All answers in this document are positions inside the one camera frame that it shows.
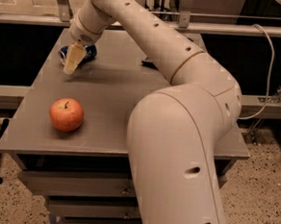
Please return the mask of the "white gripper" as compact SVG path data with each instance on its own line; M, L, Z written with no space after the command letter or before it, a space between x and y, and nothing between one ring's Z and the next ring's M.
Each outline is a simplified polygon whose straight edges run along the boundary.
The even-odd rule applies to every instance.
M67 75L72 74L84 59L87 54L85 45L93 45L100 39L103 34L103 19L99 14L89 15L85 12L78 12L70 24L69 32L74 41L78 43L71 43L67 47L64 61L64 73Z

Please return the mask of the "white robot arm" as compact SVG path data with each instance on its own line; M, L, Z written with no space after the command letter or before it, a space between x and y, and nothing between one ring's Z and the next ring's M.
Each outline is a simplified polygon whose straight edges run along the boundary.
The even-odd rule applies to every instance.
M214 149L240 115L241 89L212 56L135 0L86 0L70 25L72 73L119 22L169 86L146 95L128 122L127 149L142 224L226 224Z

